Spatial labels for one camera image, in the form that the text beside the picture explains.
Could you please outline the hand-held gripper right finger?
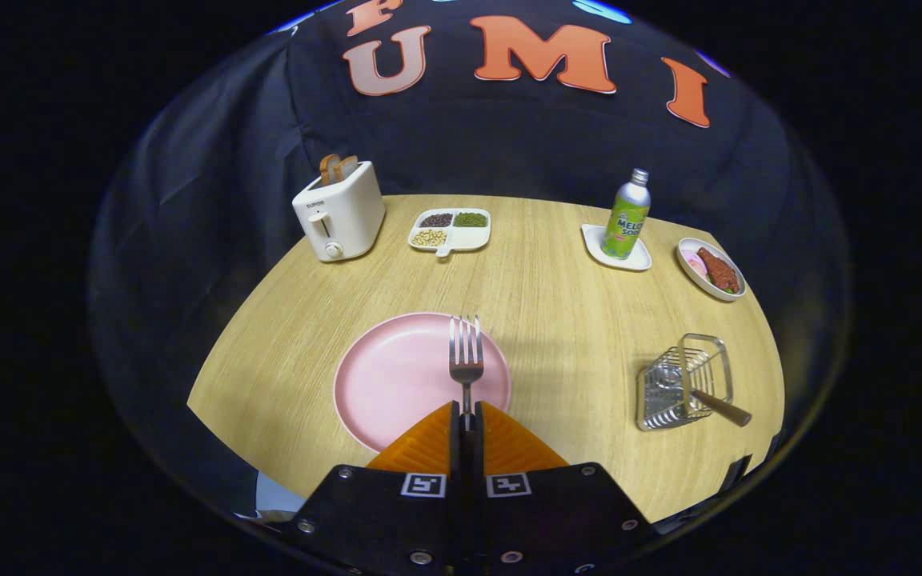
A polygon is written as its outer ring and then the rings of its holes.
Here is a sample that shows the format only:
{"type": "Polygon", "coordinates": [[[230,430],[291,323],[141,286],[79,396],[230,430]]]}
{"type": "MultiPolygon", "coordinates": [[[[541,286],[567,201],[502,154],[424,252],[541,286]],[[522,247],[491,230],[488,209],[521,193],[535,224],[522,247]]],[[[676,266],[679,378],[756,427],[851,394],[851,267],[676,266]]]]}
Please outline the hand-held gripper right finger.
{"type": "Polygon", "coordinates": [[[486,402],[469,414],[469,572],[619,575],[658,533],[598,462],[570,464],[486,402]]]}

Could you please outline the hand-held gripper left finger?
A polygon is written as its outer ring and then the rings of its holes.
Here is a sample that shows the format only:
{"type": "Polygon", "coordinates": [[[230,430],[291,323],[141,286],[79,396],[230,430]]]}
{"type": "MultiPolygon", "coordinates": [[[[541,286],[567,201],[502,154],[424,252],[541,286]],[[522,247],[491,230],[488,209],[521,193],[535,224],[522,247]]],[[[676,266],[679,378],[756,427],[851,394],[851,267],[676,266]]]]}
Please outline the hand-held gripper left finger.
{"type": "Polygon", "coordinates": [[[281,543],[326,575],[462,575],[465,465],[459,404],[448,402],[445,473],[334,466],[294,517],[281,543]]]}

